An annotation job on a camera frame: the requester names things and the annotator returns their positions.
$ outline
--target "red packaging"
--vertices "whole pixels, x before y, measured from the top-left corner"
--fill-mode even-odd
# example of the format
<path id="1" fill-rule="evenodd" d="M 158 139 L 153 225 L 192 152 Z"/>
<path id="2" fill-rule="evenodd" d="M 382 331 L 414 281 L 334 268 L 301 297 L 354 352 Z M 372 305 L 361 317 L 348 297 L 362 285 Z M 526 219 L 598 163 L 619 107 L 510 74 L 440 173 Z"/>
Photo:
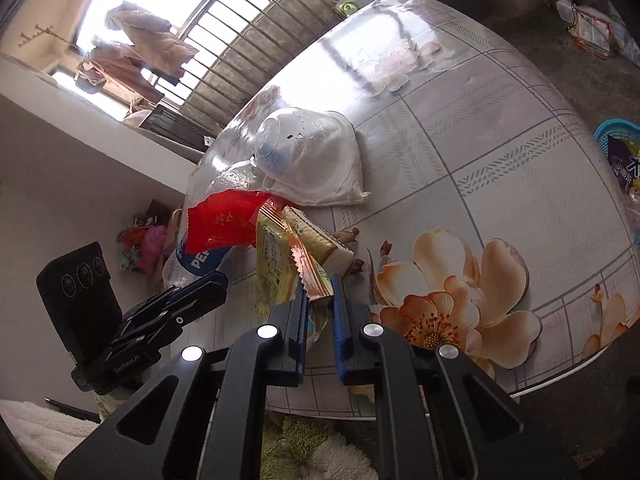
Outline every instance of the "red packaging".
<path id="1" fill-rule="evenodd" d="M 263 191 L 227 189 L 190 207 L 185 252 L 197 254 L 234 245 L 255 245 L 257 212 L 267 200 L 280 209 L 293 205 Z"/>

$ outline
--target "floral tablecloth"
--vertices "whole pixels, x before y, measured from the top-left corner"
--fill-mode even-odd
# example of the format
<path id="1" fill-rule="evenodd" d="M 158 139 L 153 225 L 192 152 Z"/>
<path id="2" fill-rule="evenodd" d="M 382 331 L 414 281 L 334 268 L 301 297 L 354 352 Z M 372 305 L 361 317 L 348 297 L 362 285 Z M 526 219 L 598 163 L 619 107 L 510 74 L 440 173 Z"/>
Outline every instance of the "floral tablecloth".
<path id="1" fill-rule="evenodd" d="M 434 0 L 375 1 L 222 131 L 186 206 L 251 155 L 260 122 L 284 106 L 356 126 L 368 201 L 308 214 L 330 232 L 357 227 L 364 271 L 347 292 L 413 344 L 453 343 L 516 393 L 575 369 L 637 320 L 638 248 L 606 160 L 552 84 L 479 23 Z M 233 248 L 222 270 L 226 304 L 189 325 L 173 354 L 228 346 L 258 325 L 255 250 Z M 327 327 L 305 382 L 271 388 L 268 408 L 373 416 L 361 394 L 337 382 Z"/>

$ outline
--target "white towel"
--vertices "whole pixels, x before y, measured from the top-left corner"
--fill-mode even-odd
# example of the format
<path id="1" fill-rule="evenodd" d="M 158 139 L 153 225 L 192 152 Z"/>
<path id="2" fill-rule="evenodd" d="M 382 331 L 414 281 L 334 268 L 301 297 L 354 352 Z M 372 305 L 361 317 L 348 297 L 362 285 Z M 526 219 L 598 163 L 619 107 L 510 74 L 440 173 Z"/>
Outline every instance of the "white towel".
<path id="1" fill-rule="evenodd" d="M 0 400 L 0 414 L 22 449 L 55 471 L 98 424 L 32 402 Z"/>

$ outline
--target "balcony railing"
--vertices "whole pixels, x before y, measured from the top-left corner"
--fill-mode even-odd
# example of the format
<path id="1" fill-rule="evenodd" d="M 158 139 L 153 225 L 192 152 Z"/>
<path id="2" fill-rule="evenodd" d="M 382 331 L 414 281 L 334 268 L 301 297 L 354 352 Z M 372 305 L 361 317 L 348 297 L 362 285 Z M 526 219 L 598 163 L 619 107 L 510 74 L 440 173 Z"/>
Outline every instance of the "balcony railing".
<path id="1" fill-rule="evenodd" d="M 213 136 L 278 71 L 334 27 L 337 0 L 205 0 L 178 35 L 199 53 L 162 103 Z"/>

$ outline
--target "floor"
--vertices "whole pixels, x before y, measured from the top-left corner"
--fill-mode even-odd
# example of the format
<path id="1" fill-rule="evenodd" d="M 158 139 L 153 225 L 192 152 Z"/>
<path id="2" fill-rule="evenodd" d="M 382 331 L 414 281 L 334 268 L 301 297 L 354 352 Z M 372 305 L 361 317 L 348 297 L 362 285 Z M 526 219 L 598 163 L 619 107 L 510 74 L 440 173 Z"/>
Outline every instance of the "floor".
<path id="1" fill-rule="evenodd" d="M 580 49 L 554 10 L 541 7 L 489 26 L 551 79 L 591 130 L 610 118 L 640 123 L 640 68 L 621 56 L 601 60 Z M 633 401 L 625 397 L 625 385 L 633 376 L 640 376 L 640 323 L 594 363 L 523 396 L 520 406 L 530 420 L 585 465 L 622 434 L 629 419 L 628 402 Z M 337 427 L 376 462 L 374 423 L 338 423 Z"/>
<path id="2" fill-rule="evenodd" d="M 622 56 L 602 60 L 579 48 L 555 10 L 488 26 L 532 60 L 592 130 L 611 118 L 640 123 L 640 69 Z"/>

